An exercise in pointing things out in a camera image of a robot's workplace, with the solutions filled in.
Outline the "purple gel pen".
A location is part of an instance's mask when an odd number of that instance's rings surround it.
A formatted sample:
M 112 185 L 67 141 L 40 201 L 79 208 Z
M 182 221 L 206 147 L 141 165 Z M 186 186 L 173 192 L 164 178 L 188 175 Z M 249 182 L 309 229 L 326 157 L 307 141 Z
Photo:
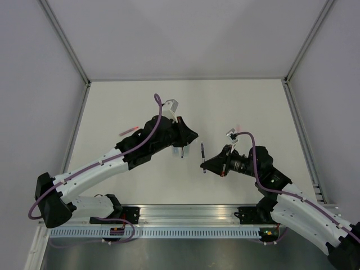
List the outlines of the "purple gel pen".
M 204 149 L 203 141 L 201 141 L 200 147 L 201 147 L 201 161 L 202 161 L 201 164 L 203 164 L 205 162 L 205 149 Z M 203 173 L 206 174 L 206 169 L 204 169 L 203 167 L 201 167 L 201 168 L 202 168 Z

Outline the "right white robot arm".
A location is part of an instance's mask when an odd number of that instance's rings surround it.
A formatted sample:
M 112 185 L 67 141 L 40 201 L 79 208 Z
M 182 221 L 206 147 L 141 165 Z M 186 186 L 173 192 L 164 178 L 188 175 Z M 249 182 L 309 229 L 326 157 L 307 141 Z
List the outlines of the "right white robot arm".
M 254 177 L 263 194 L 256 205 L 259 221 L 274 221 L 296 232 L 318 247 L 336 269 L 359 269 L 359 224 L 306 198 L 289 177 L 273 166 L 265 147 L 255 146 L 245 156 L 225 145 L 220 154 L 200 166 L 221 177 L 229 172 Z

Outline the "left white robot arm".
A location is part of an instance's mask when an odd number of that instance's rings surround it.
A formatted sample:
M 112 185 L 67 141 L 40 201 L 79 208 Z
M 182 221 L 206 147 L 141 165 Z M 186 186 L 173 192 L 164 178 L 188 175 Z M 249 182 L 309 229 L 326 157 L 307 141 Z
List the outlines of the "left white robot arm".
M 80 194 L 102 181 L 130 171 L 167 147 L 182 148 L 199 135 L 178 116 L 175 120 L 155 116 L 145 126 L 118 142 L 98 161 L 72 172 L 50 176 L 45 172 L 37 178 L 35 204 L 47 228 L 59 227 L 71 218 L 104 218 L 111 224 L 122 218 L 122 206 L 115 195 L 104 199 L 81 197 Z

